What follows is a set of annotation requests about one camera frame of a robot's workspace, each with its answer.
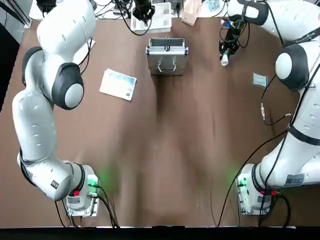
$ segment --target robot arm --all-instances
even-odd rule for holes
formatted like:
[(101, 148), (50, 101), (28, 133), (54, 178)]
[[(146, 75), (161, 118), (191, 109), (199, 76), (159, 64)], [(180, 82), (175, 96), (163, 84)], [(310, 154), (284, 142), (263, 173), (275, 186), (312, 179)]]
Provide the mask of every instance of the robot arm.
[(220, 58), (224, 57), (225, 60), (225, 63), (221, 62), (223, 66), (228, 64), (228, 58), (239, 48), (237, 39), (245, 23), (260, 26), (279, 37), (275, 20), (281, 37), (291, 44), (308, 40), (319, 28), (320, 9), (310, 2), (284, 0), (268, 2), (268, 5), (265, 2), (247, 0), (228, 2), (227, 14), (230, 26), (225, 40), (219, 43)]
[(289, 44), (282, 48), (275, 63), (275, 72), (290, 90), (299, 91), (300, 103), (287, 136), (261, 163), (244, 166), (237, 178), (240, 208), (245, 215), (260, 214), (263, 193), (265, 201), (262, 214), (268, 212), (271, 204), (270, 189), (320, 183), (320, 90), (317, 87), (320, 84), (320, 49), (319, 37), (316, 35), (320, 26), (320, 8), (298, 0), (268, 4), (270, 8), (264, 2), (231, 0), (227, 11), (231, 22), (228, 32), (234, 33), (236, 23), (239, 25), (239, 22), (261, 26), (276, 37), (279, 37), (279, 31), (283, 40)]
[(79, 214), (93, 210), (95, 199), (88, 197), (92, 191), (89, 182), (98, 183), (98, 178), (90, 166), (55, 156), (53, 107), (71, 110), (81, 102), (84, 84), (79, 66), (72, 61), (95, 29), (89, 1), (66, 0), (54, 8), (38, 26), (41, 47), (31, 48), (24, 56), (25, 89), (12, 102), (21, 148), (17, 161), (25, 176), (49, 198), (59, 201), (67, 197), (67, 206)]

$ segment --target table surface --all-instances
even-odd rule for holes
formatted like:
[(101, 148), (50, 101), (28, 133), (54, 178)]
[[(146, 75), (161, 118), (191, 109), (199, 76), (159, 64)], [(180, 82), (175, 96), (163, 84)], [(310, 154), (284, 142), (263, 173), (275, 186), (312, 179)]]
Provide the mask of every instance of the table surface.
[[(119, 17), (119, 15), (114, 15), (114, 13), (111, 10), (115, 7), (114, 3), (110, 3), (106, 8), (103, 7), (104, 5), (107, 5), (110, 1), (111, 0), (95, 0), (95, 2), (97, 4), (99, 4), (99, 5), (97, 5), (96, 10), (94, 11), (95, 14), (98, 14), (98, 13), (101, 14), (104, 11), (108, 11), (106, 14), (104, 14), (100, 18), (122, 20), (122, 18)], [(199, 18), (211, 18), (213, 16), (222, 17), (226, 14), (226, 12), (227, 12), (227, 6), (225, 5), (223, 0), (219, 0), (219, 8), (216, 10), (213, 10), (213, 11), (209, 10), (207, 0), (205, 0), (201, 5), (200, 13), (199, 13), (198, 17)], [(33, 2), (32, 2), (29, 17), (33, 20), (38, 20), (38, 21), (41, 21), (44, 18), (42, 15), (42, 12), (40, 11), (40, 9), (37, 6), (37, 0), (33, 0)], [(174, 12), (172, 10), (172, 17), (173, 18), (178, 17), (176, 11)]]
[[(0, 115), (1, 228), (60, 226), (54, 201), (24, 179), (16, 160), (19, 143), (12, 100), (23, 89), (23, 56), (38, 45), (37, 25), (33, 22), (25, 31)], [(95, 169), (114, 198), (122, 226), (213, 226), (210, 189), (218, 221), (229, 184), (244, 160), (286, 127), (286, 122), (275, 128), (263, 124), (263, 88), (254, 86), (252, 77), (253, 72), (269, 79), (274, 75), (279, 40), (252, 26), (248, 47), (222, 67), (219, 29), (219, 18), (198, 19), (194, 27), (173, 19), (170, 33), (138, 37), (122, 21), (97, 21), (96, 44), (83, 74), (83, 101), (72, 111), (54, 109), (56, 154)], [(149, 38), (165, 36), (185, 38), (189, 56), (183, 76), (149, 74), (145, 56)], [(246, 37), (245, 32), (240, 40)], [(132, 102), (99, 92), (107, 68), (137, 78)], [(292, 112), (297, 102), (298, 95), (278, 81), (265, 96), (274, 120)], [(250, 162), (260, 162), (279, 141), (264, 146)], [(318, 186), (283, 192), (291, 204), (290, 225), (320, 224), (320, 208), (313, 207), (318, 203)], [(285, 218), (286, 207), (278, 201), (265, 224), (280, 226)], [(237, 224), (233, 189), (221, 225)], [(241, 216), (241, 224), (256, 226), (257, 218)], [(110, 225), (104, 206), (100, 204), (98, 217), (83, 218), (82, 225)]]

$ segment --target black cable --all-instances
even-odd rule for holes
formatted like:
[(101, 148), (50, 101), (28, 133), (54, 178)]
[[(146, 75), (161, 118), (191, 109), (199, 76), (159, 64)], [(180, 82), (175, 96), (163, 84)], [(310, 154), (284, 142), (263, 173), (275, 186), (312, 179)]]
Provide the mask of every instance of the black cable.
[(147, 28), (143, 33), (136, 33), (136, 32), (134, 32), (134, 31), (131, 30), (131, 28), (129, 27), (128, 23), (126, 22), (125, 17), (124, 17), (124, 15), (123, 15), (122, 11), (121, 11), (121, 7), (119, 7), (119, 10), (120, 10), (121, 17), (122, 17), (122, 19), (123, 19), (126, 27), (130, 30), (131, 33), (133, 33), (133, 34), (136, 35), (136, 36), (143, 36), (143, 35), (145, 35), (145, 34), (149, 31), (149, 29), (150, 29), (150, 27), (151, 27), (151, 24), (152, 24), (152, 18), (151, 18), (151, 20), (150, 20), (150, 23), (149, 23), (148, 28)]
[(251, 157), (252, 157), (260, 148), (262, 148), (265, 144), (271, 142), (272, 140), (274, 140), (274, 139), (280, 137), (281, 135), (285, 134), (286, 132), (287, 132), (287, 130), (283, 131), (282, 133), (280, 133), (280, 134), (278, 134), (278, 135), (270, 138), (269, 140), (265, 141), (264, 143), (262, 143), (262, 144), (261, 144), (260, 146), (258, 146), (258, 147), (256, 148), (256, 150), (254, 150), (254, 152), (251, 153), (251, 155), (244, 161), (244, 163), (242, 164), (241, 168), (239, 169), (239, 171), (238, 171), (237, 174), (235, 175), (234, 179), (232, 180), (232, 182), (231, 182), (231, 184), (230, 184), (230, 187), (229, 187), (229, 189), (228, 189), (228, 192), (227, 192), (227, 194), (226, 194), (226, 196), (225, 196), (224, 203), (223, 203), (223, 207), (222, 207), (222, 211), (221, 211), (221, 215), (220, 215), (220, 219), (219, 219), (219, 222), (218, 222), (217, 227), (220, 226), (221, 219), (222, 219), (222, 215), (223, 215), (224, 210), (225, 210), (225, 206), (226, 206), (226, 202), (227, 202), (227, 199), (228, 199), (230, 190), (231, 190), (234, 182), (236, 181), (239, 173), (241, 172), (242, 168), (247, 164), (247, 162), (251, 159)]
[(310, 80), (308, 81), (308, 83), (306, 84), (306, 86), (304, 87), (304, 91), (303, 91), (303, 93), (302, 93), (302, 95), (301, 95), (300, 101), (299, 101), (299, 103), (298, 103), (298, 106), (296, 107), (296, 111), (295, 111), (295, 114), (294, 114), (294, 116), (293, 116), (293, 120), (292, 120), (292, 122), (291, 122), (291, 124), (290, 124), (291, 126), (292, 126), (292, 125), (295, 123), (295, 121), (296, 121), (296, 118), (297, 118), (297, 115), (298, 115), (298, 111), (300, 110), (302, 101), (303, 101), (303, 99), (305, 98), (305, 95), (306, 95), (306, 93), (308, 92), (308, 90), (309, 90), (309, 88), (310, 88), (310, 84), (311, 84), (311, 82), (313, 81), (313, 79), (314, 79), (316, 73), (318, 72), (319, 68), (320, 68), (320, 63), (318, 64), (318, 66), (317, 66), (316, 69), (314, 70), (314, 73), (313, 73), (312, 77), (310, 78)]
[(285, 119), (286, 117), (291, 117), (291, 116), (292, 116), (291, 113), (287, 113), (287, 114), (283, 115), (282, 117), (280, 117), (280, 118), (279, 118), (278, 120), (276, 120), (275, 122), (268, 123), (268, 122), (266, 121), (267, 118), (266, 118), (265, 107), (264, 107), (264, 96), (265, 96), (265, 93), (267, 92), (267, 90), (269, 89), (270, 84), (273, 82), (273, 80), (276, 79), (276, 76), (277, 76), (277, 75), (275, 74), (275, 75), (272, 77), (271, 81), (267, 84), (267, 86), (265, 87), (265, 89), (264, 89), (264, 91), (263, 91), (263, 93), (262, 93), (262, 95), (261, 95), (260, 105), (261, 105), (261, 111), (263, 112), (262, 118), (263, 118), (263, 123), (264, 123), (265, 125), (267, 125), (267, 126), (273, 126), (273, 125), (279, 123), (281, 120)]
[(94, 2), (97, 6), (100, 6), (100, 7), (104, 7), (105, 5), (100, 5), (100, 4), (98, 4), (96, 1), (94, 1), (94, 0), (91, 0), (92, 2)]
[(214, 211), (212, 209), (212, 187), (210, 187), (210, 209), (211, 209), (211, 216), (212, 216), (212, 220), (213, 220), (214, 226), (217, 227), (217, 222), (216, 222), (215, 217), (214, 217)]
[(63, 222), (63, 221), (62, 221), (62, 219), (61, 219), (61, 216), (60, 216), (60, 212), (59, 212), (59, 208), (58, 208), (57, 202), (56, 202), (56, 201), (54, 201), (54, 204), (55, 204), (56, 212), (58, 213), (58, 216), (59, 216), (60, 223), (61, 223), (61, 225), (65, 228), (66, 226), (64, 225), (64, 222)]
[(98, 12), (95, 13), (95, 16), (97, 16), (99, 13), (101, 13), (105, 8), (107, 8), (110, 4), (112, 3), (112, 0), (107, 3), (106, 5), (99, 5), (100, 7), (103, 6), (103, 8), (101, 8)]
[(69, 213), (67, 211), (67, 208), (66, 208), (66, 205), (65, 205), (65, 202), (63, 200), (61, 200), (61, 201), (62, 201), (62, 205), (63, 205), (64, 211), (65, 211), (65, 214), (68, 216), (68, 218), (69, 218), (70, 222), (72, 223), (73, 227), (76, 228), (76, 229), (79, 229), (80, 227), (76, 225), (74, 217), (72, 215), (69, 215)]
[(111, 221), (112, 227), (114, 227), (115, 225), (114, 225), (114, 222), (112, 221), (112, 216), (111, 215), (113, 215), (114, 219), (116, 221), (118, 221), (117, 220), (117, 215), (116, 215), (116, 209), (112, 206), (112, 204), (110, 204), (109, 198), (108, 198), (107, 193), (104, 190), (104, 188), (102, 186), (100, 186), (100, 185), (95, 185), (94, 187), (99, 188), (99, 189), (101, 189), (103, 191), (103, 194), (104, 194), (106, 202), (108, 203), (109, 206), (111, 205), (112, 212), (109, 212), (109, 215), (110, 215), (110, 221)]
[(211, 18), (214, 18), (214, 17), (218, 16), (220, 13), (222, 13), (222, 11), (224, 10), (224, 8), (226, 6), (226, 2), (229, 2), (229, 1), (224, 1), (224, 0), (222, 0), (222, 1), (224, 2), (224, 4), (222, 5), (220, 12), (218, 12), (216, 15), (213, 15)]
[(6, 27), (6, 23), (7, 23), (7, 19), (8, 19), (8, 12), (6, 10), (5, 11), (5, 20), (4, 20), (4, 24), (3, 26)]
[[(107, 208), (107, 210), (109, 211), (109, 213), (111, 213), (111, 209), (110, 209), (110, 205), (106, 202), (106, 200), (104, 200), (103, 197), (101, 197), (100, 195), (97, 196), (98, 199), (100, 199), (103, 204), (105, 205), (105, 207)], [(114, 216), (112, 214), (110, 214), (110, 217), (111, 217), (111, 224), (112, 222), (114, 223), (114, 225), (116, 226), (116, 228), (120, 228), (119, 224), (118, 224), (118, 221), (115, 220)]]
[[(220, 36), (220, 39), (222, 40), (222, 41), (224, 41), (225, 43), (234, 43), (234, 42), (239, 42), (239, 38), (240, 38), (240, 36), (244, 33), (244, 31), (245, 31), (245, 29), (246, 29), (246, 26), (247, 26), (247, 23), (245, 24), (245, 26), (244, 26), (244, 28), (242, 29), (242, 31), (240, 32), (240, 34), (239, 34), (239, 36), (238, 37), (236, 37), (235, 39), (233, 39), (233, 40), (225, 40), (225, 39), (223, 39), (223, 37), (221, 36), (221, 32), (222, 32), (222, 30), (228, 30), (229, 28), (228, 27), (221, 27), (220, 28), (220, 31), (219, 31), (219, 36)], [(248, 40), (247, 40), (247, 43), (245, 44), (245, 47), (248, 45), (248, 43), (249, 43), (249, 36), (250, 36), (250, 29), (249, 29), (249, 35), (248, 35)]]
[(85, 65), (84, 69), (81, 71), (81, 75), (87, 70), (87, 67), (88, 67), (88, 65), (89, 65), (89, 61), (90, 61), (90, 51), (91, 51), (91, 46), (92, 46), (92, 38), (91, 38), (91, 40), (90, 40), (90, 44), (89, 44), (88, 42), (87, 42), (86, 44), (87, 44), (87, 46), (88, 46), (88, 53), (86, 54), (86, 56), (85, 56), (85, 58), (82, 60), (82, 62), (79, 64), (79, 65), (81, 65), (81, 64), (84, 62), (84, 60), (87, 58), (86, 65)]
[(236, 196), (235, 197), (236, 197), (236, 205), (237, 205), (237, 210), (238, 210), (238, 223), (239, 223), (239, 228), (241, 228), (238, 190), (236, 190)]
[(283, 228), (286, 228), (290, 222), (291, 219), (291, 207), (290, 207), (290, 203), (288, 201), (288, 199), (283, 196), (282, 194), (279, 196), (279, 198), (283, 199), (285, 204), (286, 204), (286, 210), (287, 210), (287, 214), (286, 214), (286, 219), (285, 219), (285, 223), (283, 225)]
[(248, 46), (249, 39), (250, 39), (250, 23), (248, 23), (248, 38), (247, 38), (247, 40), (246, 40), (246, 43), (245, 43), (244, 46), (242, 46), (241, 43), (240, 43), (240, 41), (239, 41), (239, 38), (238, 38), (237, 41), (238, 41), (239, 46), (240, 46), (241, 48), (245, 49), (245, 48)]
[(263, 209), (263, 206), (264, 206), (264, 203), (265, 203), (266, 188), (268, 187), (268, 186), (267, 186), (267, 182), (268, 182), (269, 177), (271, 176), (273, 170), (274, 170), (275, 167), (276, 167), (276, 164), (277, 164), (278, 159), (279, 159), (279, 157), (280, 157), (282, 148), (284, 147), (284, 144), (285, 144), (285, 142), (286, 142), (287, 136), (288, 136), (288, 135), (285, 135), (285, 137), (284, 137), (284, 139), (283, 139), (283, 141), (282, 141), (282, 143), (281, 143), (281, 145), (280, 145), (279, 152), (278, 152), (277, 155), (276, 155), (276, 158), (275, 158), (275, 161), (274, 161), (274, 163), (273, 163), (273, 166), (272, 166), (269, 174), (267, 175), (267, 177), (266, 177), (266, 179), (265, 179), (265, 181), (264, 181), (264, 192), (263, 192), (263, 195), (262, 195), (262, 201), (261, 201), (261, 206), (260, 206), (260, 211), (259, 211), (258, 227), (260, 227), (260, 226), (261, 226), (261, 223), (262, 223), (262, 222), (261, 222), (261, 213), (262, 213), (262, 209)]
[(284, 41), (283, 41), (283, 39), (282, 39), (282, 37), (281, 37), (281, 34), (280, 34), (280, 32), (279, 32), (278, 25), (277, 25), (277, 23), (276, 23), (276, 19), (275, 19), (274, 13), (272, 12), (269, 3), (267, 3), (266, 0), (257, 1), (257, 3), (264, 3), (264, 4), (267, 5), (267, 7), (268, 7), (268, 9), (269, 9), (269, 11), (270, 11), (270, 13), (271, 13), (271, 17), (272, 17), (272, 20), (273, 20), (273, 23), (274, 23), (276, 32), (278, 33), (279, 39), (280, 39), (280, 41), (281, 41), (281, 44), (284, 44)]

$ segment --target small card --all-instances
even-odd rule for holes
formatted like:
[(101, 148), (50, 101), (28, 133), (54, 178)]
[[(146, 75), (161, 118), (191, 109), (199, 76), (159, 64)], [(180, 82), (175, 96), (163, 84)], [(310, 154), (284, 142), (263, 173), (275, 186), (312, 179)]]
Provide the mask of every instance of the small card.
[(253, 84), (257, 85), (258, 87), (266, 88), (268, 84), (268, 78), (267, 76), (253, 73)]
[(131, 101), (137, 79), (111, 69), (104, 71), (100, 92)]

